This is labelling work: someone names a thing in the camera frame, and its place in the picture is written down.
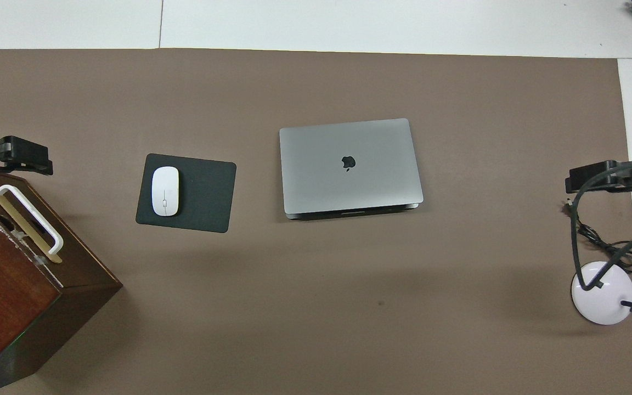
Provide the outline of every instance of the computer mouse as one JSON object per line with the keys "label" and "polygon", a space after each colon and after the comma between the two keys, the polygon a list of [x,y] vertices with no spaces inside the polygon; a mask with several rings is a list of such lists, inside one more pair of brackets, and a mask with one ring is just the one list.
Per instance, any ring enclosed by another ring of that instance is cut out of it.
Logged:
{"label": "computer mouse", "polygon": [[153,211],[161,217],[170,217],[180,207],[180,172],[176,167],[158,167],[153,172]]}

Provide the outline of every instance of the black mouse pad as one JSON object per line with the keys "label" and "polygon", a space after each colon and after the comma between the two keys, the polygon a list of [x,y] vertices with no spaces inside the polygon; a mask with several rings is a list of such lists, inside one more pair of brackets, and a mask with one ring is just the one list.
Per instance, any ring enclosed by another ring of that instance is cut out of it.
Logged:
{"label": "black mouse pad", "polygon": [[[153,173],[159,167],[176,167],[180,174],[178,212],[161,217],[153,211]],[[145,158],[136,222],[158,227],[225,233],[233,202],[236,165],[232,162],[159,154]]]}

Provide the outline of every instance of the white floor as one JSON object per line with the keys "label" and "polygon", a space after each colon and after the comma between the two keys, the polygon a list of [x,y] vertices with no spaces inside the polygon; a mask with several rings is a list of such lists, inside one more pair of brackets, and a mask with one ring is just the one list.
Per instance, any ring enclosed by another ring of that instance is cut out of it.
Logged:
{"label": "white floor", "polygon": [[0,48],[251,48],[619,58],[632,159],[628,3],[8,0],[0,2]]}

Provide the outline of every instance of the silver laptop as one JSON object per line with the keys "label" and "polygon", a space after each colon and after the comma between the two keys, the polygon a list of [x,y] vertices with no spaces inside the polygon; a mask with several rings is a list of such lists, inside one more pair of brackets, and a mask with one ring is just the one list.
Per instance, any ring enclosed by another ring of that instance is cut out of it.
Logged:
{"label": "silver laptop", "polygon": [[394,212],[424,200],[404,118],[283,128],[279,152],[290,219]]}

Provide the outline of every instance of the brown desk mat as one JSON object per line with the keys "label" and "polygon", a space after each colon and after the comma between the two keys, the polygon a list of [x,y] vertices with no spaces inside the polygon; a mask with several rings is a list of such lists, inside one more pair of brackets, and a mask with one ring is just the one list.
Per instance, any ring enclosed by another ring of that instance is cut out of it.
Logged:
{"label": "brown desk mat", "polygon": [[[397,117],[421,207],[284,217],[279,128]],[[569,168],[627,157],[616,60],[0,50],[9,134],[126,287],[0,393],[632,393],[632,315],[575,312],[560,213]],[[135,223],[148,153],[235,162],[228,233]],[[632,236],[629,195],[583,206]]]}

